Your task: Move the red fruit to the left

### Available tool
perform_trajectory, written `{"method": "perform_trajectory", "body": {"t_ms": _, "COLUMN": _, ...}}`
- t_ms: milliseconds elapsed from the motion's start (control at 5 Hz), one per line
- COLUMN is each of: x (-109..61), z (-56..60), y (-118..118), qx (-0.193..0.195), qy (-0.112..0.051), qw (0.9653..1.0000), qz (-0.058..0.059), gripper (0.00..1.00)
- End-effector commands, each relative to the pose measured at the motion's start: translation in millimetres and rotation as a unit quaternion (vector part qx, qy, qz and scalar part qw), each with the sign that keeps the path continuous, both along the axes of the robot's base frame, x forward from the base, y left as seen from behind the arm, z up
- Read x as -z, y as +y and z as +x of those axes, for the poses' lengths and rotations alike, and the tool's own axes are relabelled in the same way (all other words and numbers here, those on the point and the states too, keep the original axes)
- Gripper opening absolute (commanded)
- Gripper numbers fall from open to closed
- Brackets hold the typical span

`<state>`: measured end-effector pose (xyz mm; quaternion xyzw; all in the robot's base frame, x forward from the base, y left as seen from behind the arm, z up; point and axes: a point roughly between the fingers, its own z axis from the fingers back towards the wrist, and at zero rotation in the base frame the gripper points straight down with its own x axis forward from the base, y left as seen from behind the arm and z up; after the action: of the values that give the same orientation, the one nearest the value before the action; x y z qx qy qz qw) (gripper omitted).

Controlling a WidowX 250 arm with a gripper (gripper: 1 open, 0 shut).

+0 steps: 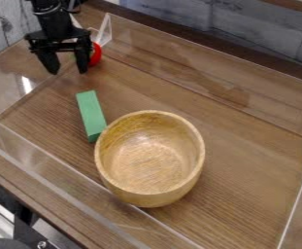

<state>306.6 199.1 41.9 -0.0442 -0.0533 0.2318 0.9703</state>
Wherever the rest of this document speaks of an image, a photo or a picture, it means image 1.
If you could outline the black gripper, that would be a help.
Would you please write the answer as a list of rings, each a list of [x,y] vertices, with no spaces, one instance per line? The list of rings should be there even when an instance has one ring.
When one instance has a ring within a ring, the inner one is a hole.
[[[40,29],[26,33],[25,40],[46,71],[53,75],[58,73],[61,64],[57,52],[74,52],[78,73],[85,73],[91,51],[90,32],[73,25],[70,14],[62,9],[33,14]]]

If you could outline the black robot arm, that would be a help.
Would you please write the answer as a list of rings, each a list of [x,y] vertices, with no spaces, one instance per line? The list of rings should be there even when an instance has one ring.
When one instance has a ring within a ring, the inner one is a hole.
[[[66,0],[28,1],[40,24],[40,29],[25,35],[29,51],[53,75],[61,67],[57,53],[73,53],[78,73],[85,73],[91,52],[90,32],[73,25]]]

